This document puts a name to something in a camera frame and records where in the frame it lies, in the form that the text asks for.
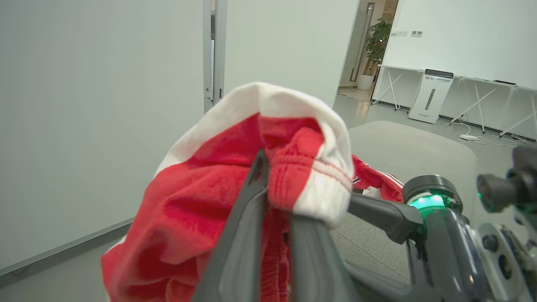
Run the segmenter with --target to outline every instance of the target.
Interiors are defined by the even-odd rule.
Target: glass door
[[[365,41],[374,8],[375,3],[360,1],[358,4],[358,11],[339,84],[340,87],[356,86],[356,79],[360,73],[360,62],[365,50]]]

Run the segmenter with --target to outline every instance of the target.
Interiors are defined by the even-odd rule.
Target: red and white garment
[[[189,301],[257,152],[271,164],[263,222],[262,301],[286,301],[285,212],[335,226],[352,187],[401,201],[391,176],[350,152],[322,101],[264,83],[229,93],[170,149],[127,236],[101,259],[112,302]],[[359,182],[352,183],[358,177]]]

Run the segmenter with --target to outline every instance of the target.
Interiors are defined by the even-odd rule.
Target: logo on air purifier
[[[445,79],[445,78],[441,78],[441,77],[433,77],[433,76],[425,76],[425,79],[426,80],[437,80],[439,82],[444,82],[444,83],[449,83],[449,80],[448,79]]]

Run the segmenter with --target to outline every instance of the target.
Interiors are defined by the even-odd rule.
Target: robotic hand
[[[326,225],[291,218],[292,293],[296,302],[536,301],[537,148],[513,151],[506,179],[480,175],[478,191],[488,212],[513,206],[528,228],[523,245],[505,226],[471,228],[454,185],[438,175],[403,187],[405,204],[353,193],[348,212],[405,244],[411,284],[401,284],[342,261]],[[260,151],[192,301],[259,300],[261,227],[269,163]]]

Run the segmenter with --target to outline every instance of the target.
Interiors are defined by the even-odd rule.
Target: white wall
[[[421,38],[391,35],[383,64],[417,69],[437,69],[456,75],[489,80],[511,81],[537,88],[537,2],[515,1],[428,1],[404,0],[397,7],[399,18],[394,28],[423,31]],[[391,70],[392,80],[401,71]],[[407,72],[396,85],[402,105],[411,107],[421,77]],[[474,81],[455,79],[440,111],[441,115],[455,117],[477,101]],[[383,68],[375,87],[373,99],[389,87]],[[480,97],[496,87],[477,83]],[[504,130],[531,112],[531,97],[527,90],[517,89],[511,102],[508,87],[500,87],[482,104],[485,126]],[[382,101],[393,103],[391,91]],[[462,120],[480,124],[478,106]],[[533,119],[525,121],[513,131],[537,138]]]
[[[404,0],[383,63],[537,86],[537,1]]]
[[[228,0],[223,93],[264,81],[332,107],[357,5],[358,0]]]
[[[0,271],[136,214],[204,113],[201,12],[0,2]]]

